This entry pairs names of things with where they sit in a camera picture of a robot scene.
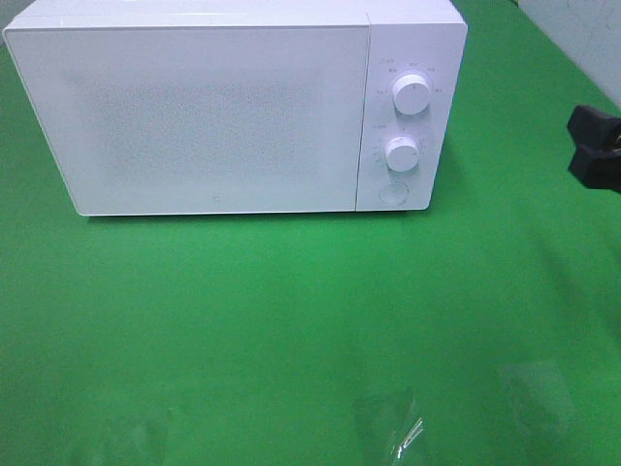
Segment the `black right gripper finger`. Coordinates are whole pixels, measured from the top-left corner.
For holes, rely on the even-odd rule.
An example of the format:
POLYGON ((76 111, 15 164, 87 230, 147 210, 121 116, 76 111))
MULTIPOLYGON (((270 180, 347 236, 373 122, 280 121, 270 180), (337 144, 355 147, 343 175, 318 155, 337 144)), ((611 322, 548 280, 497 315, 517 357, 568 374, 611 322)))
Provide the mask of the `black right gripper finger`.
POLYGON ((576 146, 620 145, 620 117, 592 106, 576 106, 567 128, 576 146))
POLYGON ((620 149, 594 150, 578 145, 570 173, 585 187, 620 192, 620 149))

